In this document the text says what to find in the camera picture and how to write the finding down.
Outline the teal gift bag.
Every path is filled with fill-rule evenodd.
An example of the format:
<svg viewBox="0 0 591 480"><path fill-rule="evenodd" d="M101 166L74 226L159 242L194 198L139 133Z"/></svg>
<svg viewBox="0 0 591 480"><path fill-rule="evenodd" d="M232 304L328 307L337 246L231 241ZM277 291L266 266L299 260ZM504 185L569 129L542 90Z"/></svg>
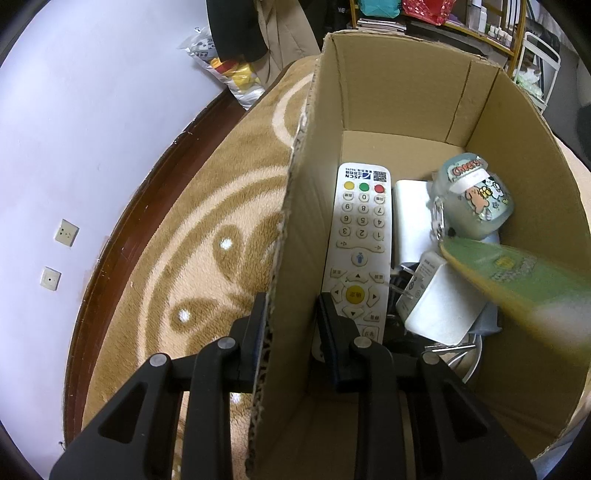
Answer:
<svg viewBox="0 0 591 480"><path fill-rule="evenodd" d="M360 0L363 15L381 18L396 18L401 13L401 0Z"/></svg>

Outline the wall socket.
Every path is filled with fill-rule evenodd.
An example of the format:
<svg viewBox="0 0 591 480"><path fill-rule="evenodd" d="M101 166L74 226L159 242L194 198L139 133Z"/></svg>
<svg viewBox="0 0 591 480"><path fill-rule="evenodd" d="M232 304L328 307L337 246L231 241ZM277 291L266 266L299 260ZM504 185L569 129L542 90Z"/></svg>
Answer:
<svg viewBox="0 0 591 480"><path fill-rule="evenodd" d="M71 247L78 232L79 228L76 225L65 219L62 219L55 233L54 240L62 245L65 245L66 247Z"/></svg>
<svg viewBox="0 0 591 480"><path fill-rule="evenodd" d="M56 291L61 279L61 273L45 266L41 273L40 285L50 291Z"/></svg>

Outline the beige trench coat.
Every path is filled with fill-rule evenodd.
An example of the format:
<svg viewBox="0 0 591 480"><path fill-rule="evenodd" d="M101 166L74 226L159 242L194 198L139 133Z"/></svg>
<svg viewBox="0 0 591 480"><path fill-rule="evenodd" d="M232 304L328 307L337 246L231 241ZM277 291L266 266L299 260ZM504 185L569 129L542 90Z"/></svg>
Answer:
<svg viewBox="0 0 591 480"><path fill-rule="evenodd" d="M259 28L267 52L252 62L254 72L269 89L291 62L321 53L304 9L297 0L256 1Z"/></svg>

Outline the cardboard box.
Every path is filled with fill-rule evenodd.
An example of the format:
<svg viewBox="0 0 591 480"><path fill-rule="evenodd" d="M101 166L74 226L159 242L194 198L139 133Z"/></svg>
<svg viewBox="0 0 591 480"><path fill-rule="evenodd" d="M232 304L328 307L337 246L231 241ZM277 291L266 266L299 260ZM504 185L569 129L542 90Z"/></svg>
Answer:
<svg viewBox="0 0 591 480"><path fill-rule="evenodd" d="M249 429L252 479L349 479L356 406L311 387L311 310L321 292L335 175L343 162L426 179L482 156L512 194L504 244L582 275L590 232L545 120L499 67L441 43L348 30L325 38L288 170L263 359Z"/></svg>

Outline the upper wall socket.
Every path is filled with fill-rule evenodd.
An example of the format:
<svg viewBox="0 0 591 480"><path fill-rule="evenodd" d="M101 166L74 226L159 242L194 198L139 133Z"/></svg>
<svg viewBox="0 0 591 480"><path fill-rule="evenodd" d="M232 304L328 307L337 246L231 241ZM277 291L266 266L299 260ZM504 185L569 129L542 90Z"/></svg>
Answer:
<svg viewBox="0 0 591 480"><path fill-rule="evenodd" d="M76 225L65 219L62 219L55 233L54 240L62 245L65 245L66 247L71 247L78 232L79 228Z"/></svg>

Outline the red gift bag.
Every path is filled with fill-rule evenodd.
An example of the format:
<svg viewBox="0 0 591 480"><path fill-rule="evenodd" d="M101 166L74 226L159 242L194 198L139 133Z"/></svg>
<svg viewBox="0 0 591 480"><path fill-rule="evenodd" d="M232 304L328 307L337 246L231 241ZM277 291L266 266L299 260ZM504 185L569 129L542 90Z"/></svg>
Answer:
<svg viewBox="0 0 591 480"><path fill-rule="evenodd" d="M455 0L403 0L404 13L431 25L441 26L449 19Z"/></svg>

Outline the white cosmetic bottles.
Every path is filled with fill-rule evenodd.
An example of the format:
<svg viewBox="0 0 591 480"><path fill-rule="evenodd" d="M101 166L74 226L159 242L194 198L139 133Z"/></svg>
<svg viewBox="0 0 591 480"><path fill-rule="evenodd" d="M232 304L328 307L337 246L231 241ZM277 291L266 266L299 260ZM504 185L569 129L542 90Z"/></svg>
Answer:
<svg viewBox="0 0 591 480"><path fill-rule="evenodd" d="M485 34L502 45L510 47L518 23L519 10L518 1L468 1L466 23L469 29Z"/></svg>

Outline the snack bag on floor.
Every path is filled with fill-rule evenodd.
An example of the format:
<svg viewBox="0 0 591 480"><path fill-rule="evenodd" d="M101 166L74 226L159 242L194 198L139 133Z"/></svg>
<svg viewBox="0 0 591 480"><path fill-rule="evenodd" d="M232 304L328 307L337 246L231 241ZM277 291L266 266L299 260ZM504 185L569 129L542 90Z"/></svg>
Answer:
<svg viewBox="0 0 591 480"><path fill-rule="evenodd" d="M249 111L263 96L266 89L250 68L249 63L219 58L208 27L197 28L193 35L187 37L178 46L178 49L187 53L199 68L224 84L245 111Z"/></svg>

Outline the white remote control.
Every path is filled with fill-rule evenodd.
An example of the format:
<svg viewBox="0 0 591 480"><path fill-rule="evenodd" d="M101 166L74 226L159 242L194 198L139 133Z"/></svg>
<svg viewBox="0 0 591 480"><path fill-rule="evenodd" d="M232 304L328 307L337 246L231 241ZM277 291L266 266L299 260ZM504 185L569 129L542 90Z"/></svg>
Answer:
<svg viewBox="0 0 591 480"><path fill-rule="evenodd" d="M339 316L378 343L384 339L389 305L392 210L387 168L356 162L339 166L322 292L329 293Z"/></svg>

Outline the white power adapter cube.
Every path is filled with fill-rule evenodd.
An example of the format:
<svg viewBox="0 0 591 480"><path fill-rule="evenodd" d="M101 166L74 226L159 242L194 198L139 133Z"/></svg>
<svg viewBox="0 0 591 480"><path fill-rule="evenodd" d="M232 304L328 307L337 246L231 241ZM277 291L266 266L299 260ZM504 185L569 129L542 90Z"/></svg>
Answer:
<svg viewBox="0 0 591 480"><path fill-rule="evenodd" d="M393 187L393 265L418 263L425 252L440 253L432 231L429 184L399 180Z"/></svg>

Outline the yellow green case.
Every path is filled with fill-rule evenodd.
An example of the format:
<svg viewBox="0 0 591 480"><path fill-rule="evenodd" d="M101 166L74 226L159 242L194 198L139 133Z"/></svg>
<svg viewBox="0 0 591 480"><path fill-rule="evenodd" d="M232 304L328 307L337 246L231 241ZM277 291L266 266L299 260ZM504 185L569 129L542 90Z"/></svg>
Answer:
<svg viewBox="0 0 591 480"><path fill-rule="evenodd" d="M572 363L590 360L590 280L513 247L446 237L448 263L533 337Z"/></svg>

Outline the wooden bookshelf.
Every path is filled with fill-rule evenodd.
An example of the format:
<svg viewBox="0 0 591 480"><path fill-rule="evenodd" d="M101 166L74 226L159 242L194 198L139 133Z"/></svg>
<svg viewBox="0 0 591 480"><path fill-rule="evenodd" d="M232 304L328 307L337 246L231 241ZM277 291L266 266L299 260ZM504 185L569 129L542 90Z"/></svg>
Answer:
<svg viewBox="0 0 591 480"><path fill-rule="evenodd" d="M352 26L400 33L485 57L512 75L525 37L526 1L352 1Z"/></svg>

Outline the green cartoon earbuds case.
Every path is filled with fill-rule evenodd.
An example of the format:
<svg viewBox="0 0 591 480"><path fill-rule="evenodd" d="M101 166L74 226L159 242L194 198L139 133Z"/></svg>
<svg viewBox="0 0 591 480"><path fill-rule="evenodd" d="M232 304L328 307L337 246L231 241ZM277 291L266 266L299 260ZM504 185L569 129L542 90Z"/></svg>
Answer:
<svg viewBox="0 0 591 480"><path fill-rule="evenodd" d="M475 153L446 161L433 174L429 195L432 213L443 221L447 236L483 241L497 235L515 209L507 187Z"/></svg>

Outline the white charger block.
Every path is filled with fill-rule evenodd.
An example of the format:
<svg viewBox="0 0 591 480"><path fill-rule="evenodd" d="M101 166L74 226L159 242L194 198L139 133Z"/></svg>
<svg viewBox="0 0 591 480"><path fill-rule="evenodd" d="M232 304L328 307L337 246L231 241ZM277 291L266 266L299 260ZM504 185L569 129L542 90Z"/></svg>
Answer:
<svg viewBox="0 0 591 480"><path fill-rule="evenodd" d="M485 296L435 251L425 252L396 303L407 331L458 345L487 304Z"/></svg>

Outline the white utility cart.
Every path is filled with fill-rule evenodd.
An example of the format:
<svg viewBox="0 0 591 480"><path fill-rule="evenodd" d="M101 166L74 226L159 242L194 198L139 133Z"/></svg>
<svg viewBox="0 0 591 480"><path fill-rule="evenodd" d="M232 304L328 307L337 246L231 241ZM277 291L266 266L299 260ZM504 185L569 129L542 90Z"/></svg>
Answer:
<svg viewBox="0 0 591 480"><path fill-rule="evenodd" d="M526 32L512 80L541 114L548 106L560 68L559 52L534 33Z"/></svg>

